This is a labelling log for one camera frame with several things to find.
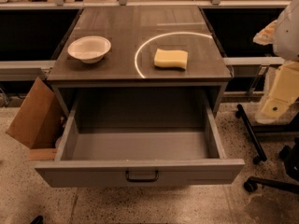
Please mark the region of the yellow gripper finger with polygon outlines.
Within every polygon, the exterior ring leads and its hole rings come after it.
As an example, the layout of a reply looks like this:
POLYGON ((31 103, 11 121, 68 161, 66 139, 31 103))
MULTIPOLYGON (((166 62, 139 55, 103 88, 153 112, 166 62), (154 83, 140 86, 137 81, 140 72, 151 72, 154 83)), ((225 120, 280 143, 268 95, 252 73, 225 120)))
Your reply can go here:
POLYGON ((279 119, 299 98, 299 62, 285 62, 276 73, 261 113, 279 119))

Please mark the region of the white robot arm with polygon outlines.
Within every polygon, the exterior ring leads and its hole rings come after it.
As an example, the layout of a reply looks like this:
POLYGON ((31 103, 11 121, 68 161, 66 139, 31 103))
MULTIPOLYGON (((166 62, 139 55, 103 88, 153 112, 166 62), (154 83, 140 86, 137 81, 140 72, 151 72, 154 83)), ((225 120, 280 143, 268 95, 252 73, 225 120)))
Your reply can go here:
POLYGON ((284 60, 255 116, 265 124, 279 119, 299 98, 299 0, 292 0, 275 21, 253 37, 253 42, 272 44, 274 53, 284 60))

